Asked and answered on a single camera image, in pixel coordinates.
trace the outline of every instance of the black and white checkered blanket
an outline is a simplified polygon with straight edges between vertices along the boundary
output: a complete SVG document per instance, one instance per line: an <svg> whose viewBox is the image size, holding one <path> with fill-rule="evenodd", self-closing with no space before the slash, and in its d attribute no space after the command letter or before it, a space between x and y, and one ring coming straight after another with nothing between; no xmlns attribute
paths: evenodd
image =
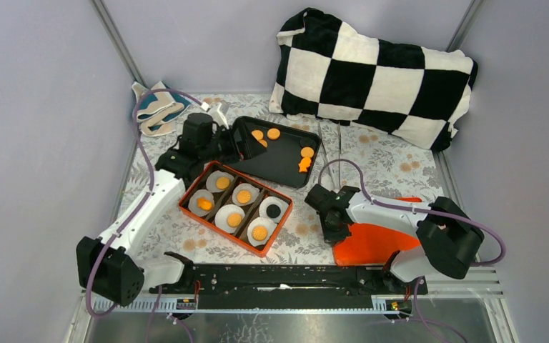
<svg viewBox="0 0 549 343"><path fill-rule="evenodd" d="M477 64L459 50L369 38L316 9L287 20L277 40L273 113L349 121L441 151L468 111Z"/></svg>

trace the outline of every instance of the black square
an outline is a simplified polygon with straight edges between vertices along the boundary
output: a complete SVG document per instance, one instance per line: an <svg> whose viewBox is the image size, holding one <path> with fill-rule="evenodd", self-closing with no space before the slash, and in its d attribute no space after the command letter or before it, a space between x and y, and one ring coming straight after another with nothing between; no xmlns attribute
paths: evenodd
<svg viewBox="0 0 549 343"><path fill-rule="evenodd" d="M320 102L362 109L367 101L376 66L332 60L327 70Z"/></svg>
<svg viewBox="0 0 549 343"><path fill-rule="evenodd" d="M355 123L375 127L391 134L403 124L406 118L407 115L402 113L364 109Z"/></svg>
<svg viewBox="0 0 549 343"><path fill-rule="evenodd" d="M285 79L287 78L287 64L290 61L290 51L292 48L287 45L281 45L281 63L277 70L277 83L285 87Z"/></svg>
<svg viewBox="0 0 549 343"><path fill-rule="evenodd" d="M470 75L453 70L424 70L420 93L410 115L449 120L462 99Z"/></svg>
<svg viewBox="0 0 549 343"><path fill-rule="evenodd" d="M286 114L314 114L319 111L319 103L302 99L289 93L287 90L283 92L283 100L281 108Z"/></svg>
<svg viewBox="0 0 549 343"><path fill-rule="evenodd" d="M377 55L378 66L392 66L395 68L424 69L424 52L422 48L412 44L394 44L389 41L378 40L380 52Z"/></svg>
<svg viewBox="0 0 549 343"><path fill-rule="evenodd" d="M333 56L342 21L321 11L310 11L310 15L304 18L304 23L306 30L303 34L294 36L292 47L316 52L325 57Z"/></svg>

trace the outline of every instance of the floral pattern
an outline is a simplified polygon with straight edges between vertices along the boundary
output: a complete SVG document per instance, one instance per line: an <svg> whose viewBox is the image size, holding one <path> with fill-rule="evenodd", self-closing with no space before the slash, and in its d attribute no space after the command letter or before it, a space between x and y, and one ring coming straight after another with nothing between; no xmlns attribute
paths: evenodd
<svg viewBox="0 0 549 343"><path fill-rule="evenodd" d="M227 113L229 123L238 116L253 116L298 129L318 133L317 121L298 119L292 121L267 110L269 94L198 95L208 103L224 99L230 104ZM200 111L196 105L181 115ZM142 143L151 162L175 143L182 130L183 120L176 120L176 131L160 137L143 137ZM323 144L329 160L338 157L337 125L322 121ZM367 189L384 197L419 197L431 202L442 195L440 175L435 167L432 152L413 146L402 139L382 131L341 126L341 156L356 162L365 173ZM222 238L205 226L186 217L177 203L157 222L149 233L139 253L140 258L156 257L172 251L192 259L195 263L240 263L240 264L334 264L331 247L323 242L319 218L314 209L304 203L308 190L318 180L324 161L323 149L314 160L315 167L308 185L300 189L265 182L266 185L286 194L294 201L291 215L265 258L259 258ZM349 164L340 165L342 185L359 185L359 176ZM337 185L338 165L332 165L333 178ZM129 180L124 190L121 210L126 209L148 182L148 168L139 151L136 152ZM326 170L322 183L334 189L332 178Z"/></svg>

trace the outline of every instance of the gray wall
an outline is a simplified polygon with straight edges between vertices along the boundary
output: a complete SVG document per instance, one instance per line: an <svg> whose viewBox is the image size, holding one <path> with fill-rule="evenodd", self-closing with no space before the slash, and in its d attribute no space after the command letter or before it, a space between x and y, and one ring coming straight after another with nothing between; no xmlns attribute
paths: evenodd
<svg viewBox="0 0 549 343"><path fill-rule="evenodd" d="M453 171L469 214L508 243L497 270L521 342L549 342L549 1L488 1L462 50L480 75Z"/></svg>
<svg viewBox="0 0 549 343"><path fill-rule="evenodd" d="M272 91L275 35L308 6L361 34L445 49L470 0L106 0L146 82L187 91Z"/></svg>
<svg viewBox="0 0 549 343"><path fill-rule="evenodd" d="M0 0L0 343L61 342L109 224L131 80L89 1Z"/></svg>

